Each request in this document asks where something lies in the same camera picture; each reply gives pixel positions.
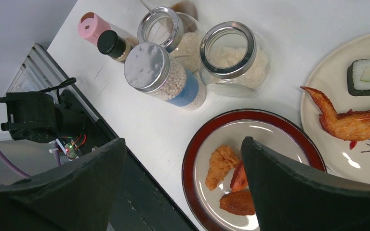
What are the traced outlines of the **red food piece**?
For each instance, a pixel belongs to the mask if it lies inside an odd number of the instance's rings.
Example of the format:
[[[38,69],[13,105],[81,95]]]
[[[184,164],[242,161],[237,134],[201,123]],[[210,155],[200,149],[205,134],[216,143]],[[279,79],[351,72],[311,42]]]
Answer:
[[[248,186],[247,177],[243,165],[243,161],[239,161],[237,164],[231,182],[230,188],[233,193],[241,191]]]

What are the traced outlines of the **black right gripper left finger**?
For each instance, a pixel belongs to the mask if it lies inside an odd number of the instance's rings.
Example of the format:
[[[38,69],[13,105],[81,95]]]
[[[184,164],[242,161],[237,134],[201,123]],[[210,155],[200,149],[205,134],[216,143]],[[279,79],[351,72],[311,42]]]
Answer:
[[[0,185],[0,231],[104,231],[126,157],[123,138],[74,161]]]

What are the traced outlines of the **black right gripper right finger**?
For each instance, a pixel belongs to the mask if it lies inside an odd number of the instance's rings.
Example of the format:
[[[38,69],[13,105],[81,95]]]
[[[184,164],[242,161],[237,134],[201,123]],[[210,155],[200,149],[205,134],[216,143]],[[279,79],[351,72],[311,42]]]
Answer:
[[[241,155],[263,231],[370,231],[370,184],[337,177],[246,137]]]

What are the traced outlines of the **silver lid bead jar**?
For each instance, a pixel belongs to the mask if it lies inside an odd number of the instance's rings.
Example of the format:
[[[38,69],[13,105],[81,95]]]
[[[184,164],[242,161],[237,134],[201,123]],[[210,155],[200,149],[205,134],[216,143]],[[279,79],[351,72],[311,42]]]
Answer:
[[[200,79],[152,42],[141,43],[130,51],[124,76],[137,91],[185,110],[199,108],[206,99]]]

